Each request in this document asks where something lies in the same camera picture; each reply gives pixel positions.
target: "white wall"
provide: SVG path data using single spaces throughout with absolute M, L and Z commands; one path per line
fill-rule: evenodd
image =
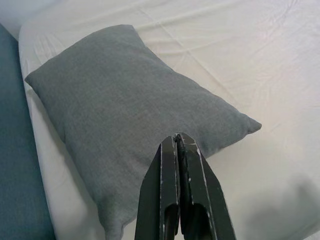
M 60 0 L 0 0 L 0 24 L 16 39 L 21 25 Z

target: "fabric texture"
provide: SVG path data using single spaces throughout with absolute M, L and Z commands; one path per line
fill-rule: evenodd
M 54 240 L 19 64 L 0 25 L 0 239 Z
M 137 214 L 142 179 L 167 136 L 185 132 L 208 157 L 261 128 L 174 72 L 130 25 L 92 33 L 27 76 L 93 200 L 106 239 Z

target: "bed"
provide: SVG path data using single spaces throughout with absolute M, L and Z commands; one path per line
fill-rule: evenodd
M 237 239 L 304 239 L 320 229 L 319 14 L 314 0 L 57 1 L 20 30 L 22 75 L 95 31 L 133 25 L 176 72 L 263 125 L 207 159 Z M 57 239 L 104 239 L 66 147 L 24 86 Z M 134 232 L 132 222 L 122 239 Z

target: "pillow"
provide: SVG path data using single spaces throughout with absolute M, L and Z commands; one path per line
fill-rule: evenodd
M 185 132 L 205 157 L 261 124 L 176 73 L 130 25 L 83 38 L 26 78 L 40 97 L 98 207 L 106 239 L 137 214 L 159 144 Z

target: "white bed sheet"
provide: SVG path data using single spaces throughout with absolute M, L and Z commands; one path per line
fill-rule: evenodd
M 175 71 L 262 123 L 208 159 L 238 240 L 300 240 L 320 225 L 319 16 L 316 0 L 62 0 L 22 26 L 21 69 L 25 78 L 92 32 L 133 25 Z M 25 90 L 57 238 L 104 239 L 64 144 Z M 131 223 L 123 239 L 134 232 Z

